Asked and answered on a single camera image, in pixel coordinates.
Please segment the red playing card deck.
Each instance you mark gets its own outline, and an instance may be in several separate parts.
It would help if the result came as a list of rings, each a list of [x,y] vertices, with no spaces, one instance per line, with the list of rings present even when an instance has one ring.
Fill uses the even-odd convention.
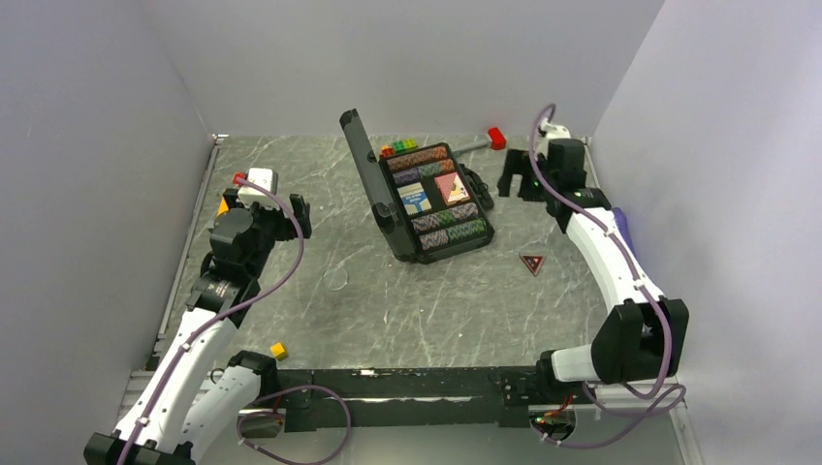
[[[469,189],[457,171],[436,176],[434,181],[445,205],[452,206],[472,200]]]

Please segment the clear round plastic disc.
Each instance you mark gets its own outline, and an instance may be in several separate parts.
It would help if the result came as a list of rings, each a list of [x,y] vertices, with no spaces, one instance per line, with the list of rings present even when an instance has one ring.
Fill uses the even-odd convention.
[[[322,282],[330,291],[340,291],[348,285],[348,270],[342,265],[330,267],[324,273]]]

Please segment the red triangular dealer button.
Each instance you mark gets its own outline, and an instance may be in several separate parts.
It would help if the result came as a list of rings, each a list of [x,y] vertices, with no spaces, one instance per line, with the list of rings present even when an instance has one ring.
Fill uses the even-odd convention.
[[[522,263],[526,266],[528,271],[534,277],[539,275],[546,260],[545,255],[537,254],[519,254],[519,257]]]

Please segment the blue texas holdem card deck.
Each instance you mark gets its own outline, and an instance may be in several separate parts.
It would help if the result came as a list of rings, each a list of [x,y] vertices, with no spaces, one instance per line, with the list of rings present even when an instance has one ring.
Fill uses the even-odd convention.
[[[431,210],[431,203],[421,182],[408,184],[397,189],[405,212],[409,216],[425,213]]]

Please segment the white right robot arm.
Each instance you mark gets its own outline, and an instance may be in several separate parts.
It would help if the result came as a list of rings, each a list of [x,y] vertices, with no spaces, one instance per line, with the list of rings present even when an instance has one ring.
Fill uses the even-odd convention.
[[[544,203],[582,254],[607,310],[590,343],[541,354],[536,393],[554,403],[573,384],[614,385],[674,376],[689,310],[652,282],[619,227],[616,209],[601,189],[587,186],[584,144],[552,139],[536,154],[508,150],[497,182],[500,196],[509,196],[516,175],[522,179],[519,198]]]

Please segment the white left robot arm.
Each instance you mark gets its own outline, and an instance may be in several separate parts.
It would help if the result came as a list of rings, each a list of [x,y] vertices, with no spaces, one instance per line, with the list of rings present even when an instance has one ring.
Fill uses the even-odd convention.
[[[274,245],[311,236],[310,205],[293,194],[285,210],[265,195],[223,195],[226,211],[210,229],[210,249],[186,300],[176,335],[130,411],[110,434],[95,433],[88,464],[196,464],[238,411],[270,404],[280,388],[274,358],[249,351],[233,356],[208,391],[214,361],[234,339]]]

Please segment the red headed toy hammer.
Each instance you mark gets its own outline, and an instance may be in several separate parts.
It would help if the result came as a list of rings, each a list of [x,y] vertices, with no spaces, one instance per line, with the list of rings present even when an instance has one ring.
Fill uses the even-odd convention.
[[[489,148],[494,151],[499,151],[507,146],[507,139],[498,127],[491,127],[487,130],[483,139],[478,139],[466,145],[454,148],[452,154],[455,156],[462,155],[474,150]]]

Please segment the yellow orange duplo brick tower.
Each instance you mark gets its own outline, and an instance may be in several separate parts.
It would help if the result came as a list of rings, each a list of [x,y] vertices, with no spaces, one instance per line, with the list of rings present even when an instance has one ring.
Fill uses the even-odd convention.
[[[218,218],[218,217],[222,216],[223,214],[225,214],[226,212],[228,212],[229,210],[230,210],[230,207],[229,207],[226,199],[221,198],[220,203],[219,203],[218,208],[217,208],[217,212],[215,214],[215,217]]]

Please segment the blue green purple chip row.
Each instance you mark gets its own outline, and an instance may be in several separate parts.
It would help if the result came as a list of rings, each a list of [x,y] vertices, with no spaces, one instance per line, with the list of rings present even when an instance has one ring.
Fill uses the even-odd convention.
[[[478,217],[479,207],[476,203],[471,202],[415,218],[411,221],[411,224],[416,233],[427,233],[474,220]]]

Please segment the purple green orange chip row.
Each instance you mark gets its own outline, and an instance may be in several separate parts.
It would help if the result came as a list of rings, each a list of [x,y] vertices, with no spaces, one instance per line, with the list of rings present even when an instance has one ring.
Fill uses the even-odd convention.
[[[393,174],[395,186],[402,187],[422,179],[449,173],[455,170],[455,163],[451,159],[444,159],[441,161],[419,165],[408,170],[402,170]]]

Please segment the black poker chip case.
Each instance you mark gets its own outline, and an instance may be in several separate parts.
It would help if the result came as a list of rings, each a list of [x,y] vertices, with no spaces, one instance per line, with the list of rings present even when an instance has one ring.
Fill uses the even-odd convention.
[[[397,260],[432,264],[492,242],[488,184],[448,143],[420,147],[406,139],[377,151],[356,109],[339,124],[371,216]]]

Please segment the purple cylindrical flashlight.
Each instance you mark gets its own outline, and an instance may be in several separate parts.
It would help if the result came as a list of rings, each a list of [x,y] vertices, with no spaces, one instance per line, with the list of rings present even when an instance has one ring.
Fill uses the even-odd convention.
[[[627,216],[625,215],[624,211],[619,207],[613,207],[612,212],[614,214],[616,225],[619,230],[619,233],[627,246],[627,248],[633,253],[635,252],[635,247],[632,241],[632,237],[629,230]]]

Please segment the pink green chip row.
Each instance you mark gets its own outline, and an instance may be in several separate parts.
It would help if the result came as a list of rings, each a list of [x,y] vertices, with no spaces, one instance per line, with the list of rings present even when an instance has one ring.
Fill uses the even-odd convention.
[[[445,229],[425,233],[421,235],[419,239],[422,249],[427,251],[483,236],[488,230],[489,226],[486,220],[475,219]]]

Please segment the orange black chip row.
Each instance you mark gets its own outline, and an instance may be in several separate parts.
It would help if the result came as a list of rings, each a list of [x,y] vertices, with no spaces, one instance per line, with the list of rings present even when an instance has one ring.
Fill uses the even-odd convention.
[[[449,157],[449,150],[444,145],[426,147],[413,153],[398,155],[386,161],[390,172],[406,171],[419,165],[438,162]]]

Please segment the colourful toy brick stack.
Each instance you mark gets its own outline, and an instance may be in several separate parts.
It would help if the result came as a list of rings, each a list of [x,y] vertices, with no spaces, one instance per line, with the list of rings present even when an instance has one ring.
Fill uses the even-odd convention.
[[[413,139],[401,139],[384,145],[380,151],[380,158],[390,158],[398,154],[414,150],[418,144]]]

